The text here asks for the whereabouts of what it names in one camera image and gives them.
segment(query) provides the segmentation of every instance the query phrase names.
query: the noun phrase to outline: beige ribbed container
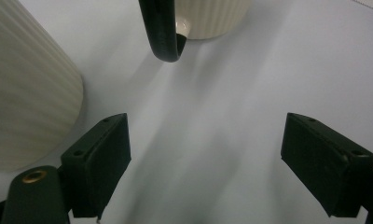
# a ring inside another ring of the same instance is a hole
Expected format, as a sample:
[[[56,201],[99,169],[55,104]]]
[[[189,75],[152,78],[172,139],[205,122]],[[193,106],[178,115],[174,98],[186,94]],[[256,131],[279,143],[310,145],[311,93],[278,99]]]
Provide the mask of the beige ribbed container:
[[[177,33],[188,39],[222,35],[244,17],[252,0],[175,0]]]
[[[69,133],[82,103],[81,76],[16,0],[0,0],[0,171],[26,166]]]

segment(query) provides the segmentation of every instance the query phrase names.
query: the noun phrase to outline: cup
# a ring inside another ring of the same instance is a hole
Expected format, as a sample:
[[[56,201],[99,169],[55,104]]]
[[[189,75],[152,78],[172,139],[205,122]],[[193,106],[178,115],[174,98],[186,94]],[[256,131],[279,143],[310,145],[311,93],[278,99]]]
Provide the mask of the cup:
[[[187,39],[226,33],[244,17],[251,0],[139,0],[149,44],[165,62],[179,59]]]
[[[0,171],[47,155],[82,104],[76,66],[17,0],[0,0]]]

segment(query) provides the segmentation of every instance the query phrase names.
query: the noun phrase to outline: brass screw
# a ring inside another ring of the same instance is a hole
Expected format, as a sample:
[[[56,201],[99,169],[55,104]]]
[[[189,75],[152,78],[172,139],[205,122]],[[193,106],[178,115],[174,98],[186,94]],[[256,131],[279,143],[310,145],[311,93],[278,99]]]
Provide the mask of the brass screw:
[[[41,179],[43,179],[45,176],[47,175],[47,172],[46,171],[43,171],[43,170],[37,170],[37,171],[33,171],[31,172],[30,174],[26,175],[24,178],[23,178],[23,183],[25,184],[32,184],[34,182],[37,182]]]

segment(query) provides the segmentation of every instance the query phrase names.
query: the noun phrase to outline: black handle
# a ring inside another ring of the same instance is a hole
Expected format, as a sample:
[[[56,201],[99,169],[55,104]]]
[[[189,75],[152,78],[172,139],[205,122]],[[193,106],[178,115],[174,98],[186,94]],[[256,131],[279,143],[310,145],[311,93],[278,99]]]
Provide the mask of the black handle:
[[[174,0],[139,0],[149,44],[155,56],[173,63],[187,38],[175,32]]]

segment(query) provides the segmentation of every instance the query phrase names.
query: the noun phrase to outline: white table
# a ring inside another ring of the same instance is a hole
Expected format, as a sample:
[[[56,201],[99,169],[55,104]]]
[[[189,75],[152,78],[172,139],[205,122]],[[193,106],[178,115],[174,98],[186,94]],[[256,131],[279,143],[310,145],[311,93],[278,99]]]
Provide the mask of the white table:
[[[230,33],[152,54],[137,1],[22,0],[76,63],[75,128],[128,113],[132,161],[103,223],[323,224],[280,149],[287,112],[314,117],[373,152],[373,10],[350,0],[255,0]],[[0,201],[21,171],[0,174]],[[75,219],[72,223],[95,223]]]

